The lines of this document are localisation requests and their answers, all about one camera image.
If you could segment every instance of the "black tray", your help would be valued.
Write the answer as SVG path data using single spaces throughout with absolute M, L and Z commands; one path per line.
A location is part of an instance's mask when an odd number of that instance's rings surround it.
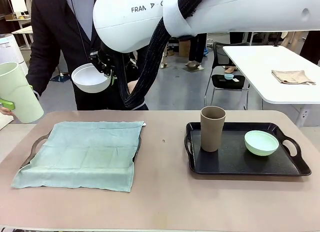
M 257 156 L 247 150 L 245 134 L 249 131 L 265 131 L 275 136 L 279 148 L 272 155 Z M 283 145 L 290 141 L 296 148 L 296 156 Z M 201 149 L 201 124 L 186 125 L 184 145 L 189 156 L 190 169 L 203 175 L 255 175 L 255 176 L 309 176 L 311 170 L 303 160 L 300 146 L 284 135 L 273 123 L 226 122 L 222 132 L 222 145 L 217 152 Z

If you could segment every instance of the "brown cup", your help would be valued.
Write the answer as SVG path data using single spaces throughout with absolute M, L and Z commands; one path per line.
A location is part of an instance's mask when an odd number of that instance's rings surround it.
M 201 110 L 201 148 L 204 151 L 219 149 L 225 120 L 226 111 L 220 107 L 208 106 Z

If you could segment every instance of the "gray shirt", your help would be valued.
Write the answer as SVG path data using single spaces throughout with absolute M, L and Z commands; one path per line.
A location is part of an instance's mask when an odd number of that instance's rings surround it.
M 66 1 L 73 13 L 76 15 L 80 26 L 88 36 L 89 40 L 91 40 L 95 0 L 72 0 L 75 11 L 73 10 L 71 0 Z

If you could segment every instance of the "black chair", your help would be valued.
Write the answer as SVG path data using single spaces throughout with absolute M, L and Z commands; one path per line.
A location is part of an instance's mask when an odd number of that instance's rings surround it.
M 242 91 L 245 85 L 246 78 L 243 75 L 235 75 L 234 79 L 238 79 L 239 82 L 235 82 L 234 80 L 226 80 L 224 75 L 214 74 L 214 69 L 218 66 L 235 66 L 232 60 L 228 57 L 226 52 L 223 50 L 224 46 L 249 46 L 248 42 L 245 43 L 235 43 L 235 44 L 227 44 L 227 43 L 213 43 L 213 65 L 212 71 L 209 77 L 208 84 L 206 86 L 205 94 L 204 94 L 204 105 L 207 106 L 207 93 L 210 84 L 210 80 L 213 83 L 213 93 L 211 98 L 211 103 L 214 100 L 214 95 L 216 90 L 228 90 L 228 91 Z M 247 89 L 246 95 L 246 109 L 248 109 L 248 99 L 249 99 L 249 90 Z

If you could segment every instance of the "teal cloth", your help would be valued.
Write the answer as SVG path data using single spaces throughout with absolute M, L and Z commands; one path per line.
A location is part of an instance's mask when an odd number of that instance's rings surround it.
M 98 188 L 130 192 L 144 122 L 61 122 L 12 187 Z

